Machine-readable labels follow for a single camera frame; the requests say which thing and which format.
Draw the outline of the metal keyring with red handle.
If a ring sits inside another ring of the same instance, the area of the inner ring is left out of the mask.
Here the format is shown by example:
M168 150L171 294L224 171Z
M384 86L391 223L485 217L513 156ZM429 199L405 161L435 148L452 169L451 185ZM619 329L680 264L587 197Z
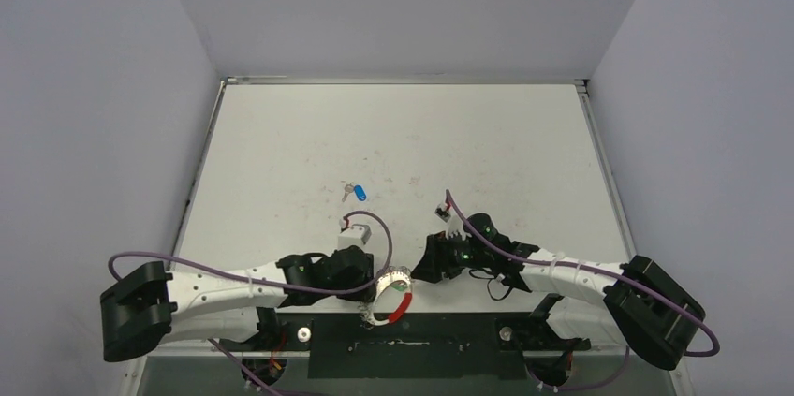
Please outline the metal keyring with red handle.
M410 293L390 289L393 282L411 285ZM413 280L407 267L389 267L375 283L375 298L360 305L360 316L368 328L395 324L406 313L413 300Z

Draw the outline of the blue capped key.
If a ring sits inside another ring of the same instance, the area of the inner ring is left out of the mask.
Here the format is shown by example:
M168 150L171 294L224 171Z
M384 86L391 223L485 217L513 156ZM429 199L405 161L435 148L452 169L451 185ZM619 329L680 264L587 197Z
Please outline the blue capped key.
M355 198L358 201L365 201L367 195L363 187L355 183L346 183L343 187L342 202L346 202L349 198Z

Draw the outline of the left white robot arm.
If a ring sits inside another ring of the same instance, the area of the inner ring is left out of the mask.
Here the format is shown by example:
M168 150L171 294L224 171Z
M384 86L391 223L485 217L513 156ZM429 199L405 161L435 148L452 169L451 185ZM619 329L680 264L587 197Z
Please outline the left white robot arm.
M170 271L155 254L148 257L100 296L106 362L142 357L162 343L205 338L268 349L279 337L275 310L329 296L369 302L375 292L374 257L356 245L236 271L201 264Z

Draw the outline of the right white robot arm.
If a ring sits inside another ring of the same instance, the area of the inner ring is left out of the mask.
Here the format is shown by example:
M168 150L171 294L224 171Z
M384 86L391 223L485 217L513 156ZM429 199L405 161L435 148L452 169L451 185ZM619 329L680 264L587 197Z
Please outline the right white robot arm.
M529 323L532 341L562 340L630 348L649 364L673 370L705 319L703 307L648 257L629 261L575 260L500 233L486 213L462 220L441 212L445 230L426 238L414 279L437 284L464 271L485 271L509 288L557 295L582 309L553 306Z

